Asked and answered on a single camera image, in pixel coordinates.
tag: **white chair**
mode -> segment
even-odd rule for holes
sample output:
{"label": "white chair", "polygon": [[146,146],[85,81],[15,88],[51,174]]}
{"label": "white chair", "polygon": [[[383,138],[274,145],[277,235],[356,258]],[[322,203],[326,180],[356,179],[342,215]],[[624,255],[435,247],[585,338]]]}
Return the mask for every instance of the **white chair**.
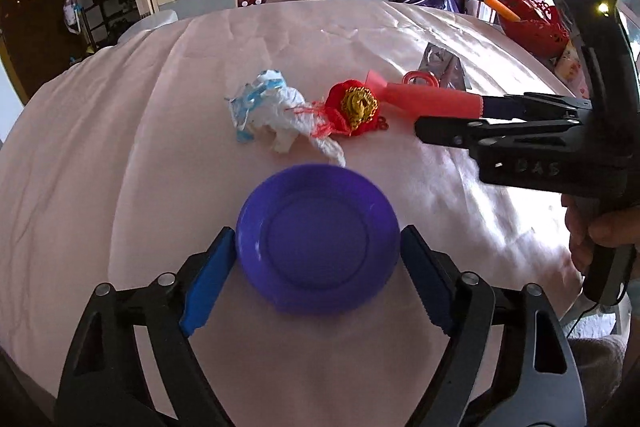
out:
{"label": "white chair", "polygon": [[134,35],[137,35],[140,32],[155,30],[160,26],[171,24],[172,22],[176,22],[177,20],[178,16],[173,10],[164,10],[158,13],[154,13],[149,17],[144,17],[120,36],[120,38],[118,39],[118,44],[124,44],[124,42],[127,42]]}

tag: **silver bolt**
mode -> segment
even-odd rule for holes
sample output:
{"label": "silver bolt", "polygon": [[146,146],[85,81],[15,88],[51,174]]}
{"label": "silver bolt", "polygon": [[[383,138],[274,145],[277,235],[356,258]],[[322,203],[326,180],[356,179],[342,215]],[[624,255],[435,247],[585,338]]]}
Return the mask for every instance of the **silver bolt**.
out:
{"label": "silver bolt", "polygon": [[111,285],[109,283],[103,282],[102,284],[98,284],[95,287],[95,294],[98,297],[104,297],[111,291]]}
{"label": "silver bolt", "polygon": [[158,277],[158,284],[161,286],[171,286],[175,282],[175,275],[172,273],[163,273]]}
{"label": "silver bolt", "polygon": [[478,145],[485,145],[485,146],[491,146],[494,143],[498,143],[498,139],[497,138],[482,138],[479,142]]}
{"label": "silver bolt", "polygon": [[475,286],[480,282],[478,274],[473,272],[464,272],[460,277],[462,279],[462,282],[468,284],[469,286]]}
{"label": "silver bolt", "polygon": [[534,297],[540,297],[542,295],[542,288],[537,284],[533,284],[532,282],[527,284],[527,293],[529,295],[533,295]]}

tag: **pink tablecloth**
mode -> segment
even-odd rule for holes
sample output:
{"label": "pink tablecloth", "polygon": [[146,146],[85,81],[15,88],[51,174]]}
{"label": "pink tablecloth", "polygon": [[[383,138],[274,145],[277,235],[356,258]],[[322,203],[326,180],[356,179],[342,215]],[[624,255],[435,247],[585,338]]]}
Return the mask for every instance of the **pink tablecloth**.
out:
{"label": "pink tablecloth", "polygon": [[[0,344],[56,393],[97,283],[146,285],[234,226],[242,202],[287,166],[324,161],[304,139],[278,156],[235,141],[224,96],[267,68],[307,100],[378,70],[420,63],[428,42],[458,54],[475,92],[567,93],[519,46],[477,20],[399,4],[313,1],[216,12],[140,34],[46,84],[0,152]],[[412,123],[341,139],[400,225],[494,285],[541,283],[558,312],[579,283],[559,196],[480,184],[462,150],[426,146]],[[499,335],[476,390],[487,388]],[[447,339],[399,264],[373,301],[340,317],[277,314],[239,266],[192,338],[239,427],[404,425]],[[145,365],[148,338],[141,340]],[[169,410],[158,374],[156,404]]]}

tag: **purple plate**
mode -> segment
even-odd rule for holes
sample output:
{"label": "purple plate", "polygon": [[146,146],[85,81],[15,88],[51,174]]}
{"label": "purple plate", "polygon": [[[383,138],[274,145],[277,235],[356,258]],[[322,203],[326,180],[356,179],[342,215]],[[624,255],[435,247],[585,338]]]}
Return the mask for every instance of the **purple plate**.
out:
{"label": "purple plate", "polygon": [[356,172],[299,165],[246,200],[236,248],[251,284],[283,312],[337,314],[384,287],[398,262],[391,204]]}

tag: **blue gripper pad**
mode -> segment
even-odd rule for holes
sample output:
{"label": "blue gripper pad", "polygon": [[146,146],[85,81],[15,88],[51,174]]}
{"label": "blue gripper pad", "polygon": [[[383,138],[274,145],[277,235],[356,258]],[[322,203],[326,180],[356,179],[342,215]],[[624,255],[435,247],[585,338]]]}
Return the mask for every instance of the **blue gripper pad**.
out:
{"label": "blue gripper pad", "polygon": [[455,281],[460,272],[447,255],[432,251],[413,225],[402,230],[400,255],[431,323],[451,336]]}
{"label": "blue gripper pad", "polygon": [[235,233],[228,229],[219,241],[207,250],[209,260],[205,264],[184,299],[184,311],[180,318],[180,329],[190,337],[195,330],[203,327],[209,319],[213,305],[222,291],[226,277],[236,261]]}

